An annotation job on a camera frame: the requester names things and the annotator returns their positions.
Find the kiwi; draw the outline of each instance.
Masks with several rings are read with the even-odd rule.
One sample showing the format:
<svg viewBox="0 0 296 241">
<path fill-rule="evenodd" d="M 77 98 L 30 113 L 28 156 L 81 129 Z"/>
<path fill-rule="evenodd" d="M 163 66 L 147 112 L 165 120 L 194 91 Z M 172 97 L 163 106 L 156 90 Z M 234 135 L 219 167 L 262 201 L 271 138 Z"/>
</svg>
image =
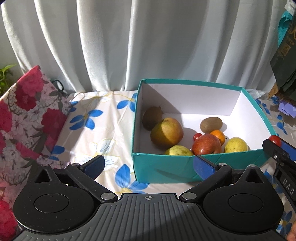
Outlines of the kiwi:
<svg viewBox="0 0 296 241">
<path fill-rule="evenodd" d="M 163 112 L 160 107 L 152 106 L 143 115 L 143 127 L 151 131 L 163 118 Z"/>
<path fill-rule="evenodd" d="M 211 133 L 214 130 L 220 130 L 223 125 L 222 120 L 219 117 L 209 117 L 205 118 L 200 123 L 200 130 L 203 133 Z"/>
</svg>

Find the silver bolt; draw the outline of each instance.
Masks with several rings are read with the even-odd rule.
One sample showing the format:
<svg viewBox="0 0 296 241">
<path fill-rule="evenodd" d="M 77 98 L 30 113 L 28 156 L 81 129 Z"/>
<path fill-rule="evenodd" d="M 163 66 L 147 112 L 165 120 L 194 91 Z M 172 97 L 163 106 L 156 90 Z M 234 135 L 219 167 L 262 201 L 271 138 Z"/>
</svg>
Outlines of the silver bolt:
<svg viewBox="0 0 296 241">
<path fill-rule="evenodd" d="M 183 197 L 185 200 L 192 200 L 192 199 L 196 198 L 196 194 L 193 193 L 193 192 L 186 192 L 186 193 L 183 193 L 183 194 L 182 194 L 182 197 Z"/>
<path fill-rule="evenodd" d="M 101 198 L 104 200 L 111 200 L 111 199 L 115 198 L 115 195 L 110 192 L 105 192 L 101 195 Z"/>
</svg>

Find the hand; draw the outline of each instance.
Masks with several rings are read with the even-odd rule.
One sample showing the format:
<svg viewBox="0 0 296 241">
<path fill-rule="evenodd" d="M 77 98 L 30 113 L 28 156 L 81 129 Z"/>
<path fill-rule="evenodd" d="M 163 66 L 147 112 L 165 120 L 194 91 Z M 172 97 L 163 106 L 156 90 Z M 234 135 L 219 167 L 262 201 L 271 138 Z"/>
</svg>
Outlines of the hand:
<svg viewBox="0 0 296 241">
<path fill-rule="evenodd" d="M 293 223 L 291 231 L 288 233 L 287 240 L 296 241 L 296 221 Z"/>
</svg>

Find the cherry tomato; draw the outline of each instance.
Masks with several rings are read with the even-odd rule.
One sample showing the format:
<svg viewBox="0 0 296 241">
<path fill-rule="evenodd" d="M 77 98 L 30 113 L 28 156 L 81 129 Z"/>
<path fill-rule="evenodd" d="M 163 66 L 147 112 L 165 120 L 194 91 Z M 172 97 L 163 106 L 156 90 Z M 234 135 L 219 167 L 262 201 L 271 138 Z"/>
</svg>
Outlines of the cherry tomato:
<svg viewBox="0 0 296 241">
<path fill-rule="evenodd" d="M 196 141 L 201 136 L 202 136 L 201 133 L 195 133 L 194 136 L 193 136 L 193 141 Z"/>
<path fill-rule="evenodd" d="M 270 139 L 274 144 L 281 147 L 281 138 L 276 135 L 271 135 L 268 139 Z"/>
</svg>

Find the curtain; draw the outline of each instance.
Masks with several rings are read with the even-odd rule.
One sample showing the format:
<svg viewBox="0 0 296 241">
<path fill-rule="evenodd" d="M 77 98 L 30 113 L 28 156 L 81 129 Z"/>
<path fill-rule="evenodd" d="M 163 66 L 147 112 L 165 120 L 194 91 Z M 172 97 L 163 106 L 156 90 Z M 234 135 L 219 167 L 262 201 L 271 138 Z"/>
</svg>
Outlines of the curtain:
<svg viewBox="0 0 296 241">
<path fill-rule="evenodd" d="M 6 0 L 21 69 L 70 92 L 136 90 L 144 78 L 269 90 L 285 0 Z"/>
</svg>

